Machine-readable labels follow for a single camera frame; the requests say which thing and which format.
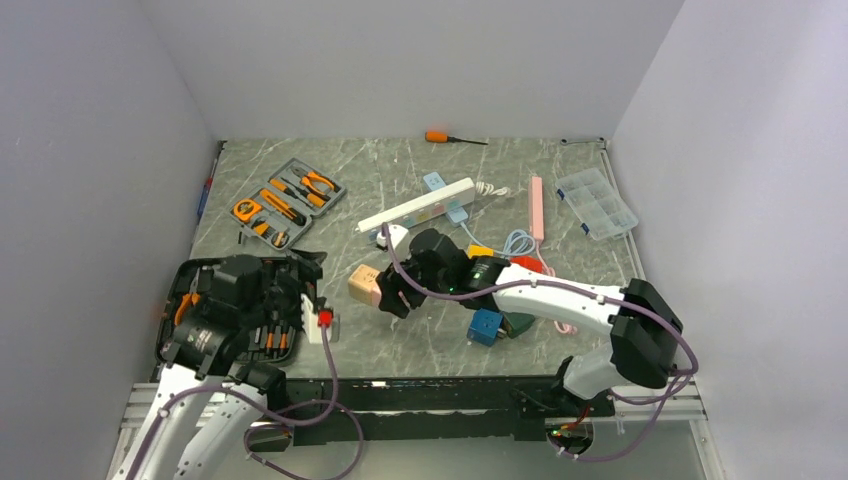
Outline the pink cube socket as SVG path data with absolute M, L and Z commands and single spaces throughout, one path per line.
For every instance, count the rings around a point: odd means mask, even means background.
M 381 302 L 382 292 L 380 286 L 374 282 L 369 287 L 369 304 L 372 307 L 378 308 Z

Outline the pink power strip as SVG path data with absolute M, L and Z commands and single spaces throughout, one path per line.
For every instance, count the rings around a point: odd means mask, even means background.
M 531 176 L 528 185 L 529 233 L 538 243 L 544 241 L 544 192 L 539 176 Z

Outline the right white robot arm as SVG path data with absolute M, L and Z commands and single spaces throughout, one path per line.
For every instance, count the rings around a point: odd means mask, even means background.
M 377 278 L 384 312 L 405 318 L 432 298 L 469 310 L 555 320 L 605 337 L 594 350 L 560 364 L 550 392 L 553 406 L 564 415 L 578 413 L 616 386 L 660 389 L 681 372 L 682 324 L 646 281 L 589 285 L 503 258 L 471 258 L 433 228 L 411 236 L 403 227 L 383 225 L 377 245 L 391 261 Z

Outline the green cube adapter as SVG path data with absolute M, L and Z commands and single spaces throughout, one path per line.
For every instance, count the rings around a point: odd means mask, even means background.
M 525 313 L 504 313 L 503 329 L 509 338 L 516 338 L 528 331 L 534 324 L 536 317 Z

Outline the tan cube socket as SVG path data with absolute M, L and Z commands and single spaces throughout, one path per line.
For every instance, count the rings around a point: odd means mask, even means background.
M 364 305 L 369 304 L 369 287 L 377 283 L 380 271 L 369 265 L 359 265 L 347 280 L 349 296 Z

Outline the yellow cube socket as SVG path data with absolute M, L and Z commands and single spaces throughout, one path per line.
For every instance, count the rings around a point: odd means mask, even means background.
M 476 258 L 481 256 L 495 256 L 495 251 L 490 247 L 470 244 L 467 248 L 467 255 L 469 258 Z

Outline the grey tool tray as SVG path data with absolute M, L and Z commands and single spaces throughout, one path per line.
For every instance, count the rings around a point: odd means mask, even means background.
M 286 251 L 346 195 L 327 171 L 292 158 L 228 208 L 240 237 Z

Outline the black tool case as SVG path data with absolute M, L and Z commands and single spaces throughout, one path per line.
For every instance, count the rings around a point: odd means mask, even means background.
M 154 357 L 165 362 L 179 324 L 199 318 L 248 334 L 240 362 L 286 365 L 305 337 L 302 298 L 319 302 L 325 252 L 292 249 L 281 256 L 236 254 L 190 259 L 176 271 L 166 295 Z

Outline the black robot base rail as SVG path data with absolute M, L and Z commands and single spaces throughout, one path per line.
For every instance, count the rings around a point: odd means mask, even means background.
M 290 379 L 283 405 L 302 403 L 294 419 L 319 415 L 338 395 L 338 407 L 315 426 L 258 432 L 251 445 L 262 452 L 334 442 L 510 437 L 543 441 L 564 424 L 583 426 L 609 418 L 607 394 L 570 397 L 552 376 Z

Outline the white power strip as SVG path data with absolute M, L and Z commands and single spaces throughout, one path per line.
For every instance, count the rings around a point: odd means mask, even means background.
M 440 200 L 447 189 L 429 192 L 413 200 L 409 200 L 388 210 L 381 211 L 358 222 L 355 232 L 369 238 L 375 238 L 383 223 L 397 224 L 410 228 L 427 222 L 435 217 L 434 205 Z

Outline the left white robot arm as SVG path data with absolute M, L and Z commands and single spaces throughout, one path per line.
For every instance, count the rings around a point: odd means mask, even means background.
M 236 254 L 185 262 L 188 303 L 166 311 L 157 355 L 158 387 L 115 479 L 209 479 L 236 436 L 289 405 L 283 371 L 245 362 L 253 330 L 272 319 L 303 327 L 323 301 L 324 252 L 277 257 Z

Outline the red cube socket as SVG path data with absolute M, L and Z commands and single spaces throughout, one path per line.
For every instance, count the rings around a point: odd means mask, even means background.
M 515 265 L 520 265 L 521 267 L 526 268 L 535 273 L 546 273 L 546 267 L 543 265 L 543 263 L 539 259 L 534 258 L 532 256 L 512 257 L 510 259 L 510 262 Z

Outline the blue cube adapter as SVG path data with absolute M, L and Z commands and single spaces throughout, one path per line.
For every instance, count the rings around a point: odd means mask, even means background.
M 466 337 L 472 343 L 492 347 L 501 329 L 503 315 L 486 309 L 476 310 L 471 318 Z

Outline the clear plastic organizer box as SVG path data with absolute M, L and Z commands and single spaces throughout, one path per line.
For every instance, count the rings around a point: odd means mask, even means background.
M 626 236 L 639 223 L 598 168 L 556 180 L 555 191 L 572 208 L 584 232 L 596 241 Z

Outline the light blue power strip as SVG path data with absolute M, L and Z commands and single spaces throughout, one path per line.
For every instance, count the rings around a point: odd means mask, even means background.
M 476 195 L 475 184 L 471 178 L 466 177 L 447 184 L 439 173 L 432 172 L 424 175 L 423 181 L 431 192 L 447 189 L 434 205 L 434 216 L 444 215 L 454 227 L 469 220 L 466 206 L 474 201 Z

